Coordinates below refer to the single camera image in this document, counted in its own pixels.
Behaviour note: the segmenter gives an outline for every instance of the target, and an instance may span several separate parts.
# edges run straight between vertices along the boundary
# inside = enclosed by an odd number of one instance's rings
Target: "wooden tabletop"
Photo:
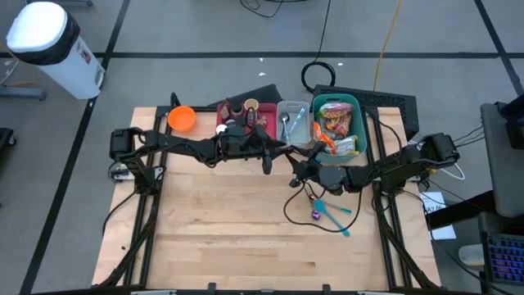
[[[136,108],[131,125],[151,129],[155,110]],[[379,115],[405,144],[398,108],[379,108]],[[213,136],[215,116],[197,113],[197,123],[190,134],[173,134],[193,139]],[[369,142],[378,159],[373,123],[370,118],[368,122]],[[394,134],[386,128],[382,132],[386,152],[398,151]],[[353,166],[366,163],[365,155],[350,162]],[[330,284],[333,290],[387,290],[377,217],[371,208],[371,188],[363,191],[359,218],[347,238],[286,220],[282,207],[298,189],[288,186],[291,178],[291,166],[285,157],[273,162],[271,175],[263,175],[261,161],[255,159],[223,162],[210,169],[191,157],[168,155],[147,287],[205,289],[209,282],[215,282],[219,289],[319,290],[322,284]],[[322,191],[316,184],[314,188],[317,193]],[[408,184],[405,189],[418,195],[415,184]],[[132,191],[130,181],[117,184],[111,207]],[[330,211],[341,224],[347,225],[354,218],[358,194],[326,194],[323,200],[353,211],[350,216]],[[406,249],[429,279],[440,284],[420,201],[407,193],[399,195],[396,201]],[[113,271],[129,248],[137,206],[138,197],[108,222],[94,284]],[[312,221],[310,212],[305,193],[288,207],[288,215],[297,221]],[[336,228],[325,216],[318,223]],[[393,247],[391,253],[396,283],[402,285]],[[140,252],[135,274],[141,262]]]

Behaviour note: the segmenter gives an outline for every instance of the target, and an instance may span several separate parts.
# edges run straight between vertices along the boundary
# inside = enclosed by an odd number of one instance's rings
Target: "metal spoon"
[[[287,132],[287,127],[286,127],[286,122],[289,121],[289,115],[286,112],[283,112],[280,114],[279,118],[284,124],[284,128],[282,129],[282,135],[280,136],[280,138],[285,137],[286,142],[289,143],[289,133]]]

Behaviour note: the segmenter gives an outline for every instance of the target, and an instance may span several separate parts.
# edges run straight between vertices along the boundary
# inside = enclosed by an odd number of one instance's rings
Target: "small purple object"
[[[311,217],[313,217],[314,220],[319,220],[320,219],[320,212],[318,212],[316,210],[311,211]]]

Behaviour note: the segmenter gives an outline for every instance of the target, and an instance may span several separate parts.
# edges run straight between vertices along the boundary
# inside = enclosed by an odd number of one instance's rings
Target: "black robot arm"
[[[142,146],[135,149],[135,141]],[[260,125],[250,133],[240,126],[227,128],[212,138],[191,140],[156,131],[138,128],[117,129],[111,134],[110,157],[125,164],[134,175],[138,193],[150,193],[155,182],[155,171],[144,165],[141,157],[154,152],[167,151],[196,158],[199,162],[215,167],[220,161],[261,158],[265,174],[271,173],[272,160],[285,155],[296,176],[290,186],[298,187],[305,181],[313,181],[329,193],[340,195],[360,191],[374,179],[380,178],[386,193],[394,193],[404,187],[411,177],[426,174],[428,169],[452,166],[459,153],[449,135],[433,134],[423,138],[417,145],[408,145],[367,166],[323,166],[315,158],[325,148],[317,142],[311,149],[294,147],[270,138]],[[298,161],[297,153],[305,157]]]

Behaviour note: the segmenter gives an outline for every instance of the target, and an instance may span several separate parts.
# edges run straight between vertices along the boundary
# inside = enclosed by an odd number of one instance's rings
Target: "blue spoon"
[[[337,205],[333,205],[333,204],[330,204],[326,201],[323,201],[324,205],[328,206],[328,207],[331,207],[331,208],[335,208],[337,210],[340,210],[346,214],[351,214],[351,210],[350,209],[345,209],[345,208],[342,208],[341,206],[337,206]]]
[[[319,199],[314,200],[313,202],[314,209],[321,214],[324,214],[329,218],[329,220],[334,223],[338,229],[344,229],[344,226],[342,226],[338,221],[333,217],[331,214],[329,214],[328,209],[326,208],[326,205]],[[346,237],[350,236],[350,232],[347,230],[342,231],[342,234],[344,234]]]

